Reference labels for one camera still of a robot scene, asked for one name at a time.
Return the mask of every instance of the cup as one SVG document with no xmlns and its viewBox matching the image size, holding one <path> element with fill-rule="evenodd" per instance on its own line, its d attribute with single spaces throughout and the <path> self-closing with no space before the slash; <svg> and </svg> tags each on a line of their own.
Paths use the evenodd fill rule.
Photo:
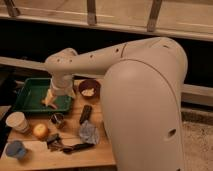
<svg viewBox="0 0 213 171">
<path fill-rule="evenodd" d="M 25 133 L 30 128 L 23 112 L 11 113 L 6 119 L 6 124 L 20 133 Z"/>
<path fill-rule="evenodd" d="M 5 153 L 8 157 L 22 159 L 27 153 L 27 149 L 24 147 L 24 144 L 21 141 L 15 140 L 8 144 Z"/>
<path fill-rule="evenodd" d="M 56 126 L 56 128 L 62 128 L 65 124 L 64 115 L 62 113 L 54 113 L 50 120 Z"/>
</svg>

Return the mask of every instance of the blue cup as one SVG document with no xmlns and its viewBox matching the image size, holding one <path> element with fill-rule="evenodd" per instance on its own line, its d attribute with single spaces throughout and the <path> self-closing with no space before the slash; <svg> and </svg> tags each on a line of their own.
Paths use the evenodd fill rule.
<svg viewBox="0 0 213 171">
<path fill-rule="evenodd" d="M 21 159 L 26 153 L 27 150 L 24 147 L 24 144 L 19 140 L 12 141 L 6 148 L 6 155 L 9 157 Z"/>
</svg>

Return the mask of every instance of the green tray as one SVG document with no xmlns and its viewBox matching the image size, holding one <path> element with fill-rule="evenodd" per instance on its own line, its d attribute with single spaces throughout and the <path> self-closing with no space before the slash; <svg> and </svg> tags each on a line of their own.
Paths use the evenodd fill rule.
<svg viewBox="0 0 213 171">
<path fill-rule="evenodd" d="M 41 104 L 41 100 L 45 98 L 49 86 L 49 78 L 28 78 L 12 107 L 12 111 L 21 111 L 26 114 L 68 113 L 72 106 L 72 98 L 69 96 L 57 97 L 54 103 L 57 105 L 58 109 L 46 107 Z"/>
</svg>

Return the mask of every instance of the white lid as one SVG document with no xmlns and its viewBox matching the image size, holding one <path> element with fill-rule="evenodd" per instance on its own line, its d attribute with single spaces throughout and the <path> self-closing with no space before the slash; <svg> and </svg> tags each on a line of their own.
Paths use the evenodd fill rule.
<svg viewBox="0 0 213 171">
<path fill-rule="evenodd" d="M 25 116 L 23 112 L 13 112 L 7 117 L 6 124 L 10 127 L 16 127 L 21 125 L 24 120 Z"/>
</svg>

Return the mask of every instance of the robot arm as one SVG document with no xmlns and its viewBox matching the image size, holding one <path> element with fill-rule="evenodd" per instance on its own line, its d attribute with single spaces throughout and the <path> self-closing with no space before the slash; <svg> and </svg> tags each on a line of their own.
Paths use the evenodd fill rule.
<svg viewBox="0 0 213 171">
<path fill-rule="evenodd" d="M 54 94 L 69 94 L 72 74 L 104 76 L 101 108 L 119 171 L 184 171 L 181 46 L 158 37 L 78 56 L 61 53 L 45 62 Z"/>
<path fill-rule="evenodd" d="M 57 96 L 70 95 L 73 86 L 73 74 L 103 76 L 112 65 L 119 61 L 127 60 L 127 58 L 133 58 L 133 54 L 138 56 L 139 59 L 137 60 L 143 60 L 141 54 L 144 50 L 151 49 L 155 53 L 154 55 L 158 51 L 162 51 L 162 49 L 164 51 L 168 50 L 163 46 L 170 46 L 171 50 L 169 51 L 170 53 L 174 53 L 174 56 L 185 56 L 180 46 L 167 38 L 132 41 L 81 55 L 77 55 L 73 49 L 65 49 L 51 55 L 45 61 L 45 68 L 52 75 L 51 91 Z M 183 67 L 186 73 L 186 62 L 183 64 Z"/>
</svg>

